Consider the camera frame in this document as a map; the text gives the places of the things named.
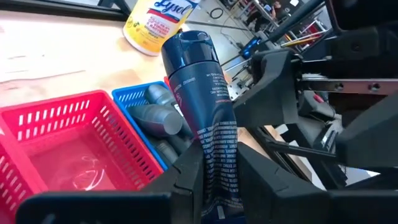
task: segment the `wooden table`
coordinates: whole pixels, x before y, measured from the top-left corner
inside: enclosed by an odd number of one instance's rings
[[[0,106],[163,80],[161,57],[125,40],[124,23],[0,11]],[[274,128],[266,127],[283,140]],[[246,129],[239,141],[266,153]],[[296,163],[311,178],[302,161]]]

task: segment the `blue plastic basket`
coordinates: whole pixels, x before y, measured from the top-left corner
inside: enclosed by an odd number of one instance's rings
[[[137,134],[140,135],[142,141],[145,143],[147,148],[150,150],[152,155],[156,158],[159,165],[163,168],[164,171],[167,170],[167,166],[164,161],[160,158],[156,150],[154,149],[153,145],[149,142],[146,138],[145,134],[141,131],[138,124],[134,121],[134,119],[130,116],[127,112],[127,108],[130,106],[139,106],[139,105],[146,105],[148,101],[144,98],[144,92],[148,88],[148,86],[153,84],[159,84],[164,86],[165,88],[169,89],[168,86],[164,82],[153,82],[153,83],[146,83],[137,86],[130,86],[125,88],[119,88],[112,91],[113,100],[119,109],[122,111],[123,115],[127,118],[133,128],[136,130]]]

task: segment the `bottle cap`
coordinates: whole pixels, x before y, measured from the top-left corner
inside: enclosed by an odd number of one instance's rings
[[[145,99],[148,103],[165,105],[170,101],[175,101],[170,90],[158,84],[152,84],[144,92]]]
[[[193,63],[219,62],[210,36],[198,30],[175,34],[166,40],[162,46],[162,58],[168,77]]]

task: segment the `red component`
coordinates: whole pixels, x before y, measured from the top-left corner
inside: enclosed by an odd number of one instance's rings
[[[169,14],[163,14],[160,11],[155,10],[155,9],[149,9],[147,14],[153,14],[153,15],[159,16],[159,17],[161,17],[161,18],[163,18],[163,19],[165,19],[167,21],[173,22],[173,23],[179,23],[180,22],[178,19],[170,16]]]
[[[164,77],[163,80],[164,80],[164,83],[166,83],[166,85],[169,87],[169,89],[171,89],[170,88],[170,83],[169,83],[169,78]]]
[[[0,210],[48,190],[140,190],[163,173],[104,91],[0,108]]]
[[[318,102],[318,103],[324,103],[325,101],[320,97],[319,95],[314,95],[313,98]]]
[[[319,28],[319,25],[314,22],[311,26],[307,27],[307,30],[305,31],[304,35],[310,35],[310,34],[315,34],[317,32],[321,32],[322,30]],[[312,37],[321,37],[323,34],[318,34],[318,35],[313,35]],[[308,42],[306,42],[305,44],[313,44],[315,41],[317,41],[317,39],[313,39],[313,40],[309,40]]]

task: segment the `lysol wipes container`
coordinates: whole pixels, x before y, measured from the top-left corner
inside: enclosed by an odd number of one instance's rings
[[[150,56],[177,33],[200,0],[139,0],[123,27],[127,41]]]
[[[203,148],[202,215],[209,217],[220,209],[225,216],[242,212],[236,119],[210,36],[195,30],[176,34],[164,43],[162,58],[171,91]]]

